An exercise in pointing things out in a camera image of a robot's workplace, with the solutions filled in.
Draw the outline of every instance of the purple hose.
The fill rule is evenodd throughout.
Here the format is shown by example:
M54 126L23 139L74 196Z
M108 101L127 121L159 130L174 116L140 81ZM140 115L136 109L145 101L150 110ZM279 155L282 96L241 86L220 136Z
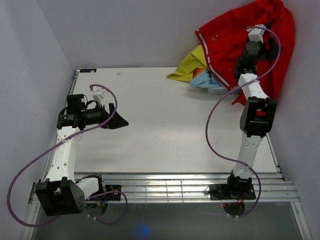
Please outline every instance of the purple hose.
M217 108L217 106L222 102L223 99L225 99L227 96L229 96L230 94L232 94L233 92L237 91L238 89L241 89L249 84L252 84L254 83L255 81L258 81L259 79L263 78L264 76L266 76L267 74L269 74L274 68L275 66L277 65L278 61L279 61L279 58L280 58L280 53L281 53L281 42L280 42L280 39L279 37L271 30L265 28L265 27L260 27L260 26L249 26L247 27L246 29L262 29L262 30L265 30L271 34L274 35L274 37L276 38L277 40L277 43L278 43L278 46L279 46L279 51L278 51L278 55L274 61L274 64L272 65L272 67L267 71L265 72L264 74L262 74L261 76L259 76L257 79L254 79L252 81L249 81L241 86L238 86L238 87L235 87L233 88L232 90L230 90L226 95L224 95L215 105L214 107L212 108L210 114L209 114L209 117L206 121L206 125L205 125L205 139L206 139L206 142L209 146L209 148L216 154L218 155L220 158L223 158L225 160L228 160L228 161L232 161L232 162L235 162L235 163L239 163L239 164L242 164L242 165L245 165L246 167L248 167L251 172L256 176L256 179L258 180L258 184L259 184L259 193L258 193L258 196L256 198L256 201L254 202L253 206L246 212L244 213L243 215L240 215L238 216L239 218L242 218L242 217L245 217L247 216L248 214L250 214L254 209L255 207L257 206L258 202L259 202L259 199L260 199L260 196L261 196L261 181L260 181L260 178L258 177L258 174L252 169L251 166L249 166L248 164L246 164L245 162L243 161L240 161L240 160L236 160L236 159L232 159L232 158L229 158L229 157L226 157L226 156L223 156L221 155L220 153L218 153L211 145L210 141L209 141L209 137L208 137L208 127L209 127L209 122L210 122L210 119L211 119L211 116L213 114L213 112L215 111L215 109Z
M107 87L105 86L102 86L100 84L92 84L89 86L90 89L92 90L93 87L100 87L100 88L103 88L105 90L107 90L114 98L114 111L113 113L110 115L110 117L105 120L103 123L97 125L97 126L93 126L93 127L90 127L88 129L85 129L85 130L82 130L82 131L79 131L79 132L76 132L74 134L71 134L70 136L66 137L64 139L64 141L67 141L71 138L73 138L74 136L78 135L78 134L83 134L85 132L88 132L88 131L91 131L93 129L97 129L97 128L100 128L102 127L103 125L107 124L110 119L113 118L113 116L116 114L116 111L117 111L117 108L118 108L118 101L117 101L117 98L115 96L115 94L110 90L108 89ZM6 195L6 205L7 205L7 208L11 214L11 216L20 224L26 226L26 227L31 227L31 228L36 228L36 227L42 227L44 225L47 225L49 223L51 223L52 221L56 220L59 216L55 216L53 217L52 219L50 219L49 221L46 221L46 222L43 222L43 223L40 223L40 224L29 224L27 222L24 222L22 221L16 214L15 212L13 211L12 209L12 206L11 206L11 202L10 202L10 198L11 198L11 192L12 192L12 188L14 187L14 184L15 182L17 181L18 177L28 168L30 167L32 164L34 164L36 161L38 161L39 159L41 159L43 156L45 156L46 154L50 153L52 150L56 149L57 147L59 147L61 144L63 144L62 141L58 142L56 145L54 145L53 147L49 148L47 151L45 151L44 153L40 154L39 156L37 156L35 159L33 159L31 162L29 162L27 165L25 165L13 178L12 182L10 183L10 186L9 186L9 189L8 189L8 192L7 192L7 195Z
M101 222L103 224L106 224L106 225L114 225L114 224L117 224L118 222L120 222L124 218L124 216L126 215L126 213L128 211L128 199L127 199L127 196L122 191L106 191L104 193L100 193L100 194L97 194L97 195L94 195L94 196L90 196L90 199L94 199L96 197L104 196L106 194L114 194L114 193L118 193L118 194L123 195L124 199L125 199L125 209L124 209L122 215L116 221L107 222L107 221L105 221L105 220L103 220L101 218L98 218L98 217L95 218L94 216L90 216L90 215L89 215L89 217L91 217L91 218L93 218L93 219L95 219L95 220L97 220L97 221L99 221L99 222Z

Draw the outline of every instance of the purple cable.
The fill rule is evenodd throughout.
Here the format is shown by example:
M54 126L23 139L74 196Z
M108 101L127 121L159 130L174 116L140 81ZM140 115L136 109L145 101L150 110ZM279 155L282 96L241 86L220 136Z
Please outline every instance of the purple cable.
M103 123L97 125L97 126L93 126L93 127L90 127L88 129L85 129L85 130L82 130L82 131L79 131L79 132L76 132L74 134L71 134L70 136L67 136L65 139L63 139L63 141L67 141L71 138L73 138L74 136L76 135L79 135L79 134L83 134L85 132L88 132L88 131L91 131L93 129L97 129L97 128L100 128L102 127L103 125L107 124L110 119L113 118L113 116L116 114L116 111L117 111L117 108L118 108L118 101L117 101L117 98L115 96L115 94L110 90L108 89L107 87L105 86L102 86L100 84L92 84L89 86L90 89L92 90L93 87L100 87L100 88L103 88L105 90L107 90L114 98L114 111L113 113L110 115L110 117L105 120ZM30 167L32 164L34 164L36 161L38 161L39 159L41 159L43 156L45 156L46 154L50 153L52 150L56 149L57 147L59 147L60 145L63 144L63 141L60 141L58 142L56 145L54 145L53 147L49 148L47 151L45 151L44 153L40 154L39 156L37 156L35 159L33 159L31 162L29 162L27 165L25 165L13 178L12 182L10 183L10 186L9 186L9 189L8 189L8 192L6 194L6 205L7 205L7 208L11 214L11 216L18 222L20 223L21 225L24 225L26 227L31 227L31 228L36 228L36 227L42 227L44 225L47 225L49 223L51 223L52 221L56 220L59 216L55 216L53 217L52 219L50 219L49 221L46 221L46 222L43 222L43 223L40 223L40 224L29 224L27 222L24 222L22 221L16 214L15 212L13 211L12 209L12 206L11 206L11 202L10 202L10 198L11 198L11 192L12 192L12 189L14 187L14 184L15 182L17 181L18 177L28 168Z
M232 159L232 158L229 158L229 157L226 157L226 156L223 156L221 155L220 153L218 153L211 145L210 141L209 141L209 137L208 137L208 127L209 127L209 122L210 122L210 119L211 119L211 116L214 112L214 110L217 108L217 106L223 101L223 99L225 99L227 96L229 96L230 94L232 94L233 92L237 91L238 89L241 89L249 84L252 84L254 83L255 81L258 81L259 79L263 78L264 76L266 76L267 74L269 74L274 68L275 66L277 65L278 61L279 61L279 58L280 58L280 53L281 53L281 42L280 42L280 39L279 37L277 36L276 33L274 33L273 31L265 28L265 27L260 27L260 26L249 26L247 27L246 29L262 29L262 30L265 30L269 33L271 33L272 35L274 35L274 37L276 38L277 40L277 43L278 43L278 46L279 46L279 51L278 51L278 55L274 61L274 64L272 65L272 67L267 71L265 72L264 74L262 74L261 76L259 76L257 79L254 79L252 81L249 81L241 86L238 86L238 87L235 87L233 88L232 90L230 90L227 94L225 94L215 105L214 107L212 108L210 114L209 114L209 117L206 121L206 125L205 125L205 139L206 139L206 142L209 146L209 148L216 154L218 155L220 158L223 158L225 160L228 160L228 161L232 161L232 162L235 162L235 163L239 163L239 164L242 164L242 165L245 165L246 167L248 167L250 169L250 171L256 176L256 179L258 180L258 184L259 184L259 193L258 193L258 196L256 198L256 201L254 202L253 206L246 212L244 213L243 215L240 215L238 216L238 218L242 218L242 217L245 217L247 216L248 214L250 214L254 209L255 207L257 206L258 202L259 202L259 199L260 199L260 196L261 196L261 181L260 181L260 178L258 176L258 174L256 173L256 171L253 170L253 168L251 166L249 166L247 163L243 162L243 161L240 161L240 160L236 160L236 159Z
M94 195L94 196L90 196L89 199L94 199L96 197L100 197L100 196L104 196L106 194L114 194L114 193L118 193L118 194L121 194L122 196L124 196L124 199L125 199L125 209L122 213L122 215L116 220L116 221L112 221L112 222L107 222L101 218L98 218L98 217L94 217L94 216L90 216L91 218L103 223L103 224L106 224L106 225L114 225L114 224L117 224L118 222L120 222L124 216L126 215L127 211L128 211L128 199L127 199L127 196L122 192L122 191L106 191L106 192L103 192L103 193L100 193L100 194L97 194L97 195Z

